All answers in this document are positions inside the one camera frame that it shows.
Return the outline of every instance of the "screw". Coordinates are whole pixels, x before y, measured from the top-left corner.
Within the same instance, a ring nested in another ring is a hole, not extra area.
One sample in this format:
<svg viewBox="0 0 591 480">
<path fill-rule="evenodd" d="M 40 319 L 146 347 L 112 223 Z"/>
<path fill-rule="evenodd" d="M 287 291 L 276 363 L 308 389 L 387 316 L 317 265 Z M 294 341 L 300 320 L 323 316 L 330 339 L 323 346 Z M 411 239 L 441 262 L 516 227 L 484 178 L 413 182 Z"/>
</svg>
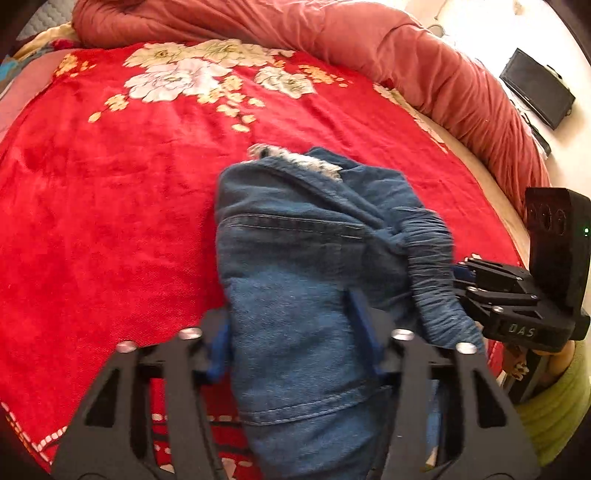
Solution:
<svg viewBox="0 0 591 480">
<path fill-rule="evenodd" d="M 412 333 L 410 330 L 397 328 L 392 330 L 392 338 L 395 340 L 412 340 L 414 338 L 414 333 Z"/>
<path fill-rule="evenodd" d="M 456 350 L 464 355 L 472 355 L 478 351 L 475 345 L 467 342 L 460 342 L 456 345 Z"/>
<path fill-rule="evenodd" d="M 191 328 L 184 328 L 178 333 L 178 337 L 181 340 L 195 340 L 197 338 L 201 338 L 203 332 L 201 328 L 191 327 Z"/>
<path fill-rule="evenodd" d="M 131 353 L 135 352 L 137 349 L 138 344 L 132 340 L 125 340 L 123 342 L 120 342 L 115 347 L 115 350 L 117 350 L 119 353 Z"/>
</svg>

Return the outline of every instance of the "black device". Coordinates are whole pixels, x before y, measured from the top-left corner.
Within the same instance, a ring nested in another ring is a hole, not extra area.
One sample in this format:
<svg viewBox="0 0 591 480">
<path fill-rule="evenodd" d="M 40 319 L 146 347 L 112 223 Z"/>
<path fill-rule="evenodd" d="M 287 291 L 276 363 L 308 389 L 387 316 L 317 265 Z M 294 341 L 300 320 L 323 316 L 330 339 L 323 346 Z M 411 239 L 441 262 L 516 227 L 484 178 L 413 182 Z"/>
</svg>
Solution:
<svg viewBox="0 0 591 480">
<path fill-rule="evenodd" d="M 501 80 L 552 129 L 573 107 L 574 95 L 560 79 L 519 48 L 503 69 Z"/>
<path fill-rule="evenodd" d="M 560 352 L 568 340 L 583 340 L 589 330 L 582 303 L 591 256 L 591 200 L 567 189 L 529 188 L 525 206 L 530 270 L 467 258 L 461 263 L 468 274 L 454 282 L 456 295 L 483 324 L 485 337 Z M 533 395 L 547 362 L 527 352 L 529 372 L 504 383 L 513 403 Z"/>
<path fill-rule="evenodd" d="M 370 308 L 359 290 L 343 292 L 367 367 L 399 395 L 388 416 L 367 480 L 534 480 L 534 449 L 508 398 L 476 347 L 442 349 Z M 122 342 L 101 370 L 60 441 L 54 480 L 226 480 L 199 388 L 227 364 L 229 315 L 212 310 L 200 327 L 143 348 Z M 152 451 L 150 379 L 165 380 L 174 473 Z M 441 428 L 436 464 L 425 469 L 432 380 L 439 381 Z"/>
</svg>

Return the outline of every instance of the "bed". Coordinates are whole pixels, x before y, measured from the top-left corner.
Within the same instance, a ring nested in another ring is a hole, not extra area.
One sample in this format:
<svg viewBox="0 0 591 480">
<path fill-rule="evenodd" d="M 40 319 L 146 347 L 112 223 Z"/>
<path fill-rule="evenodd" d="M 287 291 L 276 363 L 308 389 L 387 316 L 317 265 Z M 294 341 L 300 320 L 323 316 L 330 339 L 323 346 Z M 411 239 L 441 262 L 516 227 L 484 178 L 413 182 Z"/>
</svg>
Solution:
<svg viewBox="0 0 591 480">
<path fill-rule="evenodd" d="M 114 344 L 164 341 L 223 303 L 216 179 L 252 144 L 401 170 L 456 260 L 527 265 L 543 154 L 498 81 L 404 12 L 79 0 L 73 26 L 86 48 L 31 62 L 0 100 L 0 400 L 44 468 Z M 228 386 L 208 395 L 216 441 L 244 447 Z M 245 452 L 224 453 L 239 480 L 258 477 Z"/>
</svg>

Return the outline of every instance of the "yellow flower print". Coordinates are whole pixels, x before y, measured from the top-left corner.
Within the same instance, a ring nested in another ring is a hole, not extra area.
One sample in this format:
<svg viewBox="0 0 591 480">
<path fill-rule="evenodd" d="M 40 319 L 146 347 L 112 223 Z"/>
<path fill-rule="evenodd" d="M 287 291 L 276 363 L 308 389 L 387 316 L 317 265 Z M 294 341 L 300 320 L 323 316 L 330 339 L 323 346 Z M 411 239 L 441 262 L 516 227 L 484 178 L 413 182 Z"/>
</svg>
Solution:
<svg viewBox="0 0 591 480">
<path fill-rule="evenodd" d="M 56 76 L 59 77 L 60 75 L 63 75 L 64 73 L 67 73 L 72 69 L 75 69 L 77 65 L 78 65 L 78 57 L 69 53 L 68 55 L 66 55 L 64 57 L 64 59 L 59 64 L 59 66 L 56 70 Z"/>
<path fill-rule="evenodd" d="M 125 67 L 153 67 L 179 60 L 197 57 L 192 55 L 191 47 L 173 42 L 146 43 L 133 52 L 123 63 Z"/>
<path fill-rule="evenodd" d="M 223 96 L 223 92 L 219 88 L 216 88 L 204 95 L 197 95 L 197 101 L 199 103 L 216 103 Z"/>
<path fill-rule="evenodd" d="M 105 105 L 109 107 L 109 110 L 111 110 L 111 112 L 116 112 L 117 110 L 124 110 L 128 104 L 129 102 L 127 101 L 125 95 L 121 95 L 120 93 L 118 93 L 117 95 L 113 95 L 105 102 Z"/>
<path fill-rule="evenodd" d="M 244 100 L 245 95 L 241 93 L 227 93 L 226 98 L 231 102 L 241 103 Z"/>
<path fill-rule="evenodd" d="M 265 102 L 263 102 L 262 100 L 259 100 L 258 98 L 251 98 L 248 101 L 248 104 L 249 105 L 254 105 L 254 106 L 257 106 L 257 107 L 260 107 L 260 108 L 263 108 L 265 106 Z"/>
<path fill-rule="evenodd" d="M 236 130 L 237 132 L 249 132 L 251 130 L 246 125 L 242 125 L 242 124 L 232 125 L 232 129 Z"/>
<path fill-rule="evenodd" d="M 263 67 L 255 75 L 255 82 L 268 90 L 278 90 L 291 98 L 305 93 L 316 93 L 312 82 L 301 73 L 291 74 L 276 67 Z"/>
<path fill-rule="evenodd" d="M 324 70 L 320 70 L 318 67 L 313 67 L 312 65 L 299 65 L 299 67 L 308 74 L 314 83 L 327 83 L 330 85 L 335 82 L 328 73 Z"/>
<path fill-rule="evenodd" d="M 226 90 L 240 90 L 242 88 L 242 79 L 236 75 L 230 75 L 224 78 L 222 87 Z"/>
<path fill-rule="evenodd" d="M 235 117 L 238 115 L 238 113 L 240 113 L 240 110 L 238 108 L 231 108 L 228 105 L 219 105 L 216 108 L 216 111 L 223 113 L 224 115 L 227 116 L 231 116 L 231 117 Z"/>
<path fill-rule="evenodd" d="M 207 40 L 194 47 L 188 47 L 188 50 L 192 56 L 204 58 L 227 68 L 233 68 L 237 65 L 261 67 L 273 63 L 275 61 L 273 59 L 274 55 L 291 57 L 294 54 L 290 50 L 270 50 L 260 45 L 242 43 L 235 38 Z"/>
<path fill-rule="evenodd" d="M 100 118 L 100 112 L 93 113 L 90 117 L 88 117 L 88 123 L 93 124 Z"/>
</svg>

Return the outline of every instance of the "blue fabric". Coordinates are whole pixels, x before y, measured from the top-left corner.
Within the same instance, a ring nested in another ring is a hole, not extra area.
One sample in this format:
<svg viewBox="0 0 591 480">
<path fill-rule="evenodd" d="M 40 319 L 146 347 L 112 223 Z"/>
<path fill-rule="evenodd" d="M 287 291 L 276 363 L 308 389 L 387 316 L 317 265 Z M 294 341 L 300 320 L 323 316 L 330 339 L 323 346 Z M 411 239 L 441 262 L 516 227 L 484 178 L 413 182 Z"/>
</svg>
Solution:
<svg viewBox="0 0 591 480">
<path fill-rule="evenodd" d="M 363 367 L 344 288 L 389 312 L 392 328 L 445 347 L 483 343 L 453 294 L 451 236 L 404 176 L 322 148 L 307 155 L 341 167 L 339 178 L 267 157 L 219 180 L 232 389 L 265 478 L 358 480 L 389 390 Z"/>
</svg>

